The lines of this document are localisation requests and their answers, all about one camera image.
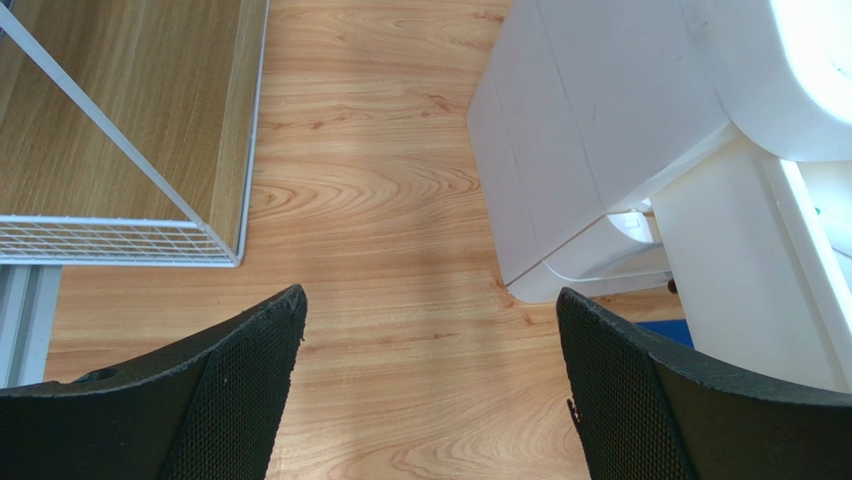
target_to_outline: white metal wire frame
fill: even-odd
[[[0,264],[235,266],[192,222],[0,216]]]
[[[269,14],[269,1],[265,16]],[[237,252],[233,252],[180,194],[142,156],[97,105],[62,70],[32,35],[0,5],[0,27],[76,103],[95,124],[188,218],[188,221],[124,220],[73,217],[0,215],[0,264],[151,265],[234,267],[245,249],[249,192],[257,134],[258,103],[263,71],[260,62],[252,115],[245,198]]]

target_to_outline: white cabinet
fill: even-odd
[[[845,0],[516,0],[468,117],[509,291],[673,274],[699,350],[852,390],[851,25]]]

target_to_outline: wooden shelf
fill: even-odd
[[[234,251],[266,0],[18,0],[14,14]],[[0,215],[187,220],[10,38]]]

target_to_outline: wood grain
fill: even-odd
[[[20,0],[16,12],[36,12],[36,39],[236,249],[265,8]],[[19,53],[0,44],[0,62]],[[31,60],[14,65],[0,72],[12,89],[0,109],[0,213],[185,220]]]
[[[554,307],[502,285],[467,138],[507,7],[273,2],[243,266],[67,268],[48,378],[300,282],[308,324],[269,478],[588,478]],[[662,290],[605,302],[642,319],[677,305]]]

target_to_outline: metal frame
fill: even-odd
[[[0,262],[17,265],[38,263],[44,265],[238,266],[245,253],[269,0],[266,2],[264,16],[246,165],[245,194],[235,252],[145,159],[79,85],[65,73],[32,34],[12,15],[10,9],[5,5],[0,7],[0,29],[21,47],[187,218],[186,221],[160,221],[0,215]],[[16,237],[12,232],[24,233],[24,235]]]
[[[0,265],[0,388],[44,377],[61,267]]]

